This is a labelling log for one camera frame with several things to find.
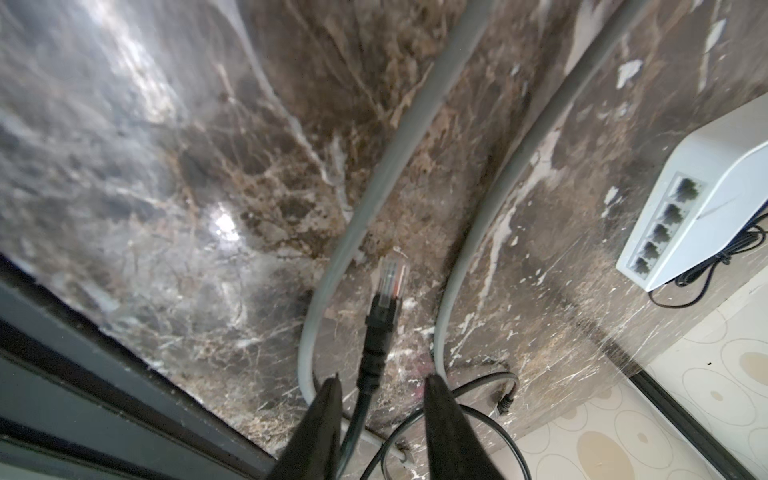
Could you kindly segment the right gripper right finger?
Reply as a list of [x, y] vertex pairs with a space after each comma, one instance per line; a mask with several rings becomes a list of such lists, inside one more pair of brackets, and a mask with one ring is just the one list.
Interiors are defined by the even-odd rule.
[[442, 377], [425, 378], [423, 408], [431, 479], [503, 479]]

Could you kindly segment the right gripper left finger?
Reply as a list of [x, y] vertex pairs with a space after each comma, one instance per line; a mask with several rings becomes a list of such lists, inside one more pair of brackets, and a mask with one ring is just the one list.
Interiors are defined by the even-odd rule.
[[335, 479], [340, 460], [341, 382], [327, 378], [268, 480]]

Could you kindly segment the white router box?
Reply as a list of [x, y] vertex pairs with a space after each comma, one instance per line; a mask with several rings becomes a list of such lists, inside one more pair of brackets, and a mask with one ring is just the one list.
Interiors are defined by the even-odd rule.
[[672, 151], [616, 268], [652, 291], [713, 257], [767, 201], [767, 98], [687, 135]]

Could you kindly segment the black power adapter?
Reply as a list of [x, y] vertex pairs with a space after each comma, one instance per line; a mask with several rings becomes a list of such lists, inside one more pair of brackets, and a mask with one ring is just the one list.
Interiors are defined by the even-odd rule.
[[756, 250], [767, 242], [767, 228], [761, 225], [766, 219], [767, 203], [764, 203], [762, 209], [745, 224], [722, 250], [670, 280], [670, 283], [675, 287], [685, 288], [704, 276], [703, 286], [692, 300], [682, 304], [660, 303], [655, 299], [655, 291], [652, 290], [648, 293], [650, 302], [657, 307], [668, 310], [686, 309], [699, 303], [709, 290], [718, 266], [729, 265], [735, 256]]

